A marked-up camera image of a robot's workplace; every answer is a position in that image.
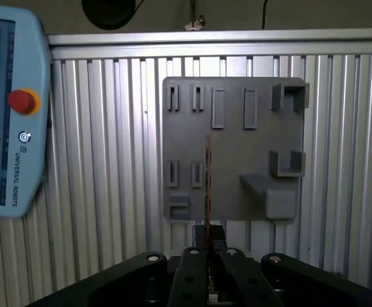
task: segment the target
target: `black cable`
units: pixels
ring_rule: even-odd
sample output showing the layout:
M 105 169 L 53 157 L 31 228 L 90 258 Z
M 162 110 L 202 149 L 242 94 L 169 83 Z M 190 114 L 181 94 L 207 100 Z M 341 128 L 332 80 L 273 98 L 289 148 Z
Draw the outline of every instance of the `black cable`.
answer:
M 143 2 L 145 2 L 145 0 L 141 0 L 138 6 L 134 9 L 133 16 L 137 12 L 137 10 L 140 8 L 140 6 L 143 4 Z
M 265 15 L 266 15 L 266 10 L 267 10 L 267 3 L 268 3 L 268 0 L 264 0 L 264 4 L 263 4 L 263 29 L 265 29 Z

